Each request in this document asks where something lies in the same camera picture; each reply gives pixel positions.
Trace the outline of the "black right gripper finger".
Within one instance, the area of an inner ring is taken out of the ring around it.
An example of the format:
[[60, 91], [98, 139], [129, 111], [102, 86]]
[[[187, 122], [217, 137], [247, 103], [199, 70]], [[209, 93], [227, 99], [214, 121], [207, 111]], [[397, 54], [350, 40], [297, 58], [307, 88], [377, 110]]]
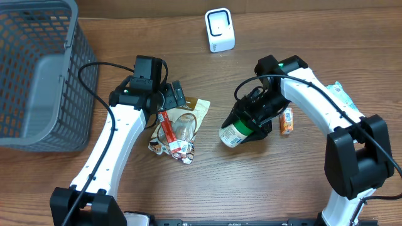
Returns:
[[241, 119], [241, 110], [240, 108], [234, 106], [229, 115], [227, 116], [226, 120], [221, 125], [221, 128], [225, 128], [240, 119]]
[[252, 130], [252, 133], [248, 135], [241, 143], [247, 143], [251, 141], [263, 140], [273, 130], [272, 121], [258, 121], [249, 119], [246, 121], [246, 127]]

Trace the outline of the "green lid jar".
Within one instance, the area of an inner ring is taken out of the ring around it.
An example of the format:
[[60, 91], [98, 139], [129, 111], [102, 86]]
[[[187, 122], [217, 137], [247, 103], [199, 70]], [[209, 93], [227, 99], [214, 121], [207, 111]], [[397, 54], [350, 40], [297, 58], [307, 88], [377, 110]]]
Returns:
[[240, 119], [225, 128], [219, 129], [219, 138], [226, 146], [234, 148], [252, 133], [253, 130], [249, 129], [246, 122]]

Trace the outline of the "orange snack box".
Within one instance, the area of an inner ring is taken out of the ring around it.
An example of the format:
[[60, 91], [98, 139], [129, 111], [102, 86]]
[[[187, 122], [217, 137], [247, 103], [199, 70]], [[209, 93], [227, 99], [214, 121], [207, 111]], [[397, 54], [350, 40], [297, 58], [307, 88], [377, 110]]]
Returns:
[[281, 135], [289, 135], [294, 130], [293, 109], [288, 107], [280, 114]]

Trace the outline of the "beige snack pouch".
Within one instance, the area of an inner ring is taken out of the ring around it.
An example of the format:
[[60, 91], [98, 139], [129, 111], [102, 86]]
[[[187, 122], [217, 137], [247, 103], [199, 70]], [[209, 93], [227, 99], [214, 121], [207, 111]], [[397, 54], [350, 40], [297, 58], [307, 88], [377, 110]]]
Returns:
[[207, 115], [210, 102], [195, 97], [187, 97], [185, 101], [184, 106], [166, 110], [181, 151], [171, 154], [158, 115], [159, 124], [151, 136], [148, 149], [159, 155], [163, 153], [170, 155], [184, 164], [191, 164], [195, 152], [195, 137], [204, 117]]

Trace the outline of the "red stick sachet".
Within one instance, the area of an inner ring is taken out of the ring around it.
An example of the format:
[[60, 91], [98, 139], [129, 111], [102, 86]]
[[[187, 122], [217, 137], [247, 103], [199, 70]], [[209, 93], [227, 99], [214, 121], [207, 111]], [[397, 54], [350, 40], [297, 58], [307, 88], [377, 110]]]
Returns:
[[181, 147], [175, 136], [175, 133], [174, 133], [173, 127], [170, 123], [170, 119], [168, 117], [167, 111], [159, 111], [158, 120], [165, 133], [165, 137], [166, 137], [167, 143], [169, 145], [171, 154], [180, 152]]

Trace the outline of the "teal wet wipes pack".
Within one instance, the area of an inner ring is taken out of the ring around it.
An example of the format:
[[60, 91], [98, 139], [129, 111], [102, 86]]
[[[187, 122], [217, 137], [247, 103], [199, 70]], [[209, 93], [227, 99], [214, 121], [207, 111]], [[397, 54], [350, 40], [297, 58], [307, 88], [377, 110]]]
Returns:
[[355, 111], [359, 111], [356, 105], [353, 103], [352, 99], [349, 97], [347, 92], [343, 89], [340, 82], [336, 81], [332, 85], [326, 86], [326, 88], [335, 95], [343, 104], [347, 105]]

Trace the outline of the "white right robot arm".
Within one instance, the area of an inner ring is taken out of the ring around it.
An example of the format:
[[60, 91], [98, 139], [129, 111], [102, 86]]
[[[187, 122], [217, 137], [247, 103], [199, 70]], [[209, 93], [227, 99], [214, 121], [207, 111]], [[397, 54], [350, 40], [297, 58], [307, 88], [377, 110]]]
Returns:
[[360, 225], [364, 205], [401, 172], [386, 122], [351, 108], [296, 55], [282, 61], [268, 55], [254, 73], [260, 85], [237, 98], [219, 129], [220, 140], [230, 148], [262, 140], [271, 132], [272, 120], [295, 104], [326, 138], [324, 172], [332, 191], [315, 225]]

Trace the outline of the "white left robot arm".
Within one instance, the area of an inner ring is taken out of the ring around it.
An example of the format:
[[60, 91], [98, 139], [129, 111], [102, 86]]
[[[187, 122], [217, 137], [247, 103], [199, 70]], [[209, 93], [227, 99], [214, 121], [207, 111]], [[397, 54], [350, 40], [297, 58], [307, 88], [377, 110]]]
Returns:
[[55, 225], [156, 225], [153, 215], [123, 212], [117, 192], [128, 157], [149, 117], [185, 104], [178, 81], [168, 83], [164, 60], [138, 55], [131, 75], [101, 101], [107, 110], [103, 130], [80, 173], [50, 198]]

